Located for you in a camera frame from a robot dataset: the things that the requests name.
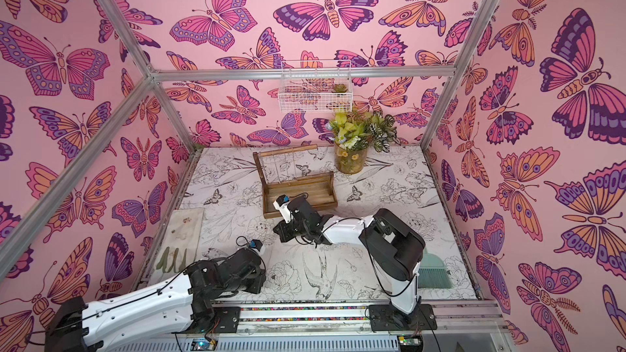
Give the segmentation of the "wooden jewelry display stand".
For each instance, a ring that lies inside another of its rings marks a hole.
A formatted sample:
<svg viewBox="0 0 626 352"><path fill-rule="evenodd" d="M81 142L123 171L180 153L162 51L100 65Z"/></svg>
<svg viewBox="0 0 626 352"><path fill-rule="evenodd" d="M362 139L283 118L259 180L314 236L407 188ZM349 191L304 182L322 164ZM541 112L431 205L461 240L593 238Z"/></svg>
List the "wooden jewelry display stand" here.
<svg viewBox="0 0 626 352"><path fill-rule="evenodd" d="M254 164L259 173L262 185L262 215L265 219L278 218L280 212L273 202L280 195L288 198L302 197L306 195L307 201L316 210L331 210L338 205L334 190L334 172L324 172L299 176L286 181L277 177L277 182L268 182L265 170L262 167L262 159L273 156L295 156L296 153L316 151L315 144L299 146L295 148L282 148L274 151L254 152Z"/></svg>

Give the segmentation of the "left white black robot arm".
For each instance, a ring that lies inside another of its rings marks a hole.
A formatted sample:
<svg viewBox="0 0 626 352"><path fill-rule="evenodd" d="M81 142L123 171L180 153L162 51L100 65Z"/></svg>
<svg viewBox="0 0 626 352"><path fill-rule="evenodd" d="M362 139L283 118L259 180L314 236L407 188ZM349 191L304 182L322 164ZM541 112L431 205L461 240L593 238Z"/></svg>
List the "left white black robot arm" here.
<svg viewBox="0 0 626 352"><path fill-rule="evenodd" d="M196 261L175 276L115 298L63 303L45 330L46 351L110 351L189 329L210 331L215 302L240 292L258 294L266 279L259 243L227 257Z"/></svg>

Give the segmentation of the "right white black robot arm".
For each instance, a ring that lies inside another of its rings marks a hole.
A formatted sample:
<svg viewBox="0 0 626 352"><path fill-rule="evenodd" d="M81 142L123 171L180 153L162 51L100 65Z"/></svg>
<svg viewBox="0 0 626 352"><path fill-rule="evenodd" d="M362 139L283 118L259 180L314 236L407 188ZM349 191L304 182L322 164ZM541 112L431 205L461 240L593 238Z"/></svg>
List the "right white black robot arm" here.
<svg viewBox="0 0 626 352"><path fill-rule="evenodd" d="M305 196L279 196L273 203L282 220L273 231L282 243L300 239L305 244L351 244L365 249L387 305L371 305L367 316L376 331L420 329L422 313L418 291L425 241L388 209L363 218L319 214Z"/></svg>

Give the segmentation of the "glass vase with plants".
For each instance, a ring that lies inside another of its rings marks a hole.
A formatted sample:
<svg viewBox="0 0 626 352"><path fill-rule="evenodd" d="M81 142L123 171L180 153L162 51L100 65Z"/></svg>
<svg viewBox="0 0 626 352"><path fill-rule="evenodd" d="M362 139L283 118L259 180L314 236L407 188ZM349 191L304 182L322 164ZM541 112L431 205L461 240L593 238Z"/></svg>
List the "glass vase with plants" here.
<svg viewBox="0 0 626 352"><path fill-rule="evenodd" d="M337 112L325 127L333 134L335 164L343 174L362 171L370 148L389 153L393 143L400 145L394 117L381 112Z"/></svg>

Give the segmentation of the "green brush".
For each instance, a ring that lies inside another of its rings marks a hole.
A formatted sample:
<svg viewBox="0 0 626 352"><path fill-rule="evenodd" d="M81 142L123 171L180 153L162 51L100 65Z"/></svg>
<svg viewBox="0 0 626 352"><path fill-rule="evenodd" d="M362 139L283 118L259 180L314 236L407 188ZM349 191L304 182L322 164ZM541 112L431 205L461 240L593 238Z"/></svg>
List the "green brush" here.
<svg viewBox="0 0 626 352"><path fill-rule="evenodd" d="M420 264L418 285L420 288L448 289L453 287L444 261L435 254L430 254L426 249Z"/></svg>

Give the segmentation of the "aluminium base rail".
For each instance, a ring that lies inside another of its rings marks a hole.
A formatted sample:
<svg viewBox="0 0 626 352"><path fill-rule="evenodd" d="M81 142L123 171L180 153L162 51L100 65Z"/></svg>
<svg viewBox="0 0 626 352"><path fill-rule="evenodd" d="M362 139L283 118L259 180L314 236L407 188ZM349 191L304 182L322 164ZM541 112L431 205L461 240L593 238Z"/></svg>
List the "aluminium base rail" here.
<svg viewBox="0 0 626 352"><path fill-rule="evenodd" d="M143 337L122 351L515 351L485 301L425 301L408 330L378 329L368 302L222 306L205 331Z"/></svg>

